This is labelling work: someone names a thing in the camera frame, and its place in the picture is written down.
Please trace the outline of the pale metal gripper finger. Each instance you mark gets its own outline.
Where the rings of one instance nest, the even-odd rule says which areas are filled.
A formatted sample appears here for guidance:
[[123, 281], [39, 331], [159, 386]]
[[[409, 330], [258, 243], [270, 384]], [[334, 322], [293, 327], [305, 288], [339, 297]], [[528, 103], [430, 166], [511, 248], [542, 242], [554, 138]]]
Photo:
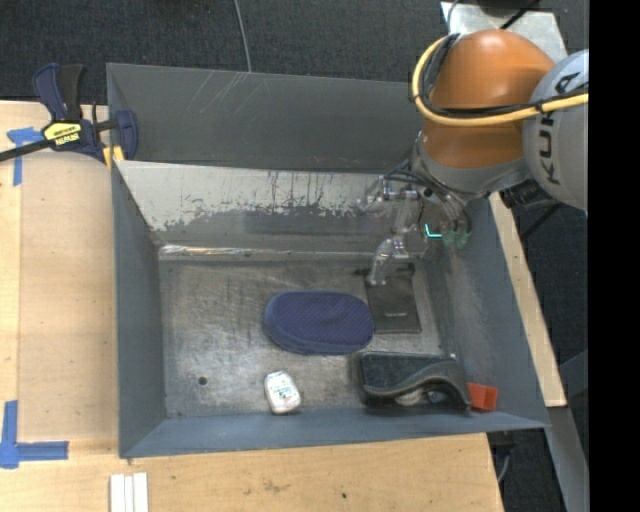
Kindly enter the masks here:
[[394, 264], [405, 264], [410, 259], [403, 238], [387, 238], [374, 251], [371, 267], [366, 276], [368, 286], [383, 286]]
[[384, 176], [378, 176], [358, 198], [354, 204], [356, 213], [375, 213], [384, 208], [384, 205], [396, 199], [396, 192], [390, 185], [389, 180]]

